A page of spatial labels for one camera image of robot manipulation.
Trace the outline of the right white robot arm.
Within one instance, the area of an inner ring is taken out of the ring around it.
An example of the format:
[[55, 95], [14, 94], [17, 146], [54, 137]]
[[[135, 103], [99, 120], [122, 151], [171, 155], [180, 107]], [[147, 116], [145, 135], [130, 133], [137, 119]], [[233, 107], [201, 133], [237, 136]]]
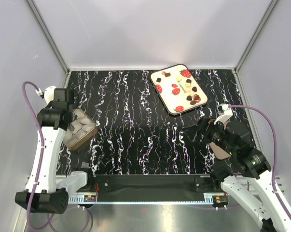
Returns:
[[241, 122], [217, 122], [202, 118], [184, 128], [184, 137], [195, 145], [213, 143], [230, 156], [234, 170], [240, 173], [259, 195], [256, 199], [240, 186], [228, 168], [210, 174], [208, 183], [214, 191], [233, 197], [257, 222], [262, 232], [291, 232], [291, 206], [278, 188], [274, 169], [265, 155], [251, 144], [252, 134]]

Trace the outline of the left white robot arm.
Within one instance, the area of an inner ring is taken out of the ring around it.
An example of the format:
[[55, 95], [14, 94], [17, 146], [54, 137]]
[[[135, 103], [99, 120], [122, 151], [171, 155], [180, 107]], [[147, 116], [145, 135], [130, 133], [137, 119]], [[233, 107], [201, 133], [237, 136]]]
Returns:
[[86, 172], [74, 171], [56, 182], [60, 147], [72, 122], [74, 93], [71, 89], [50, 87], [44, 98], [47, 106], [36, 115], [38, 139], [32, 171], [25, 189], [15, 194], [14, 201], [28, 212], [63, 214], [69, 197], [80, 188], [91, 191], [95, 179]]

